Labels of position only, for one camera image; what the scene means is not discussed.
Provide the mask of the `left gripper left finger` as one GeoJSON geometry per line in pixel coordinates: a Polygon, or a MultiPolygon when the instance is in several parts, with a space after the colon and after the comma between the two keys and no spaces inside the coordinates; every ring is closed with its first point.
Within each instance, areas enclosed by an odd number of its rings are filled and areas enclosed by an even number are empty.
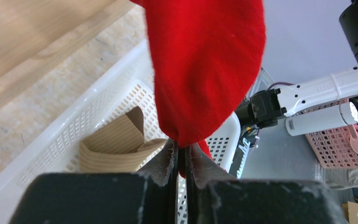
{"type": "Polygon", "coordinates": [[[45,173],[15,209],[12,224],[175,224],[178,146],[132,173],[45,173]]]}

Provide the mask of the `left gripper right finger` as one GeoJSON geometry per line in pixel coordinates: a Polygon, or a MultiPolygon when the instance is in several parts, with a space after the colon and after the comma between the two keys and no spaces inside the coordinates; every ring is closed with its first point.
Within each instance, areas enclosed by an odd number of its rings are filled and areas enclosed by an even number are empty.
{"type": "Polygon", "coordinates": [[[185,149],[190,224],[344,224],[329,188],[310,180],[236,179],[203,153],[185,149]]]}

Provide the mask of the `tan brown sock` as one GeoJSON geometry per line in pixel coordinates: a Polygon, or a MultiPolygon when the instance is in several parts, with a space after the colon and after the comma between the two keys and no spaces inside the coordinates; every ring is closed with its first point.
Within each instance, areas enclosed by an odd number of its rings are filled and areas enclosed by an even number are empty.
{"type": "Polygon", "coordinates": [[[106,124],[79,143],[79,169],[84,173],[135,172],[167,140],[146,140],[140,107],[106,124]]]}

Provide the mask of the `white plastic basket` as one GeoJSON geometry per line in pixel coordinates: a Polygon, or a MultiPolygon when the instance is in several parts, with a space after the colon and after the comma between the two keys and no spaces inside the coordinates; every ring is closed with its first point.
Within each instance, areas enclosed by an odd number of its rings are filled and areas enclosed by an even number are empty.
{"type": "Polygon", "coordinates": [[[184,178],[134,175],[169,157],[153,76],[142,41],[43,131],[0,174],[0,224],[191,223],[184,178]]]}

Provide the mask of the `red sock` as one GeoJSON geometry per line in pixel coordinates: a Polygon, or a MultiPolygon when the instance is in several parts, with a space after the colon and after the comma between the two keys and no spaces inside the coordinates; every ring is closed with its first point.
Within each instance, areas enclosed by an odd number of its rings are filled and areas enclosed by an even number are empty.
{"type": "Polygon", "coordinates": [[[261,0],[138,0],[145,10],[161,131],[198,144],[232,114],[258,76],[266,43],[261,0]]]}

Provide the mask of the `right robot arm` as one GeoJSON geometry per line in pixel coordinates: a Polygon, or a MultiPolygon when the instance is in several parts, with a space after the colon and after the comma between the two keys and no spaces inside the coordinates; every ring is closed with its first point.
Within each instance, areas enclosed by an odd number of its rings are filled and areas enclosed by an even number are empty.
{"type": "Polygon", "coordinates": [[[339,22],[357,66],[305,83],[256,93],[235,111],[242,127],[263,129],[284,119],[288,133],[297,136],[358,122],[356,107],[350,103],[310,112],[312,107],[358,96],[358,0],[342,12],[339,22]]]}

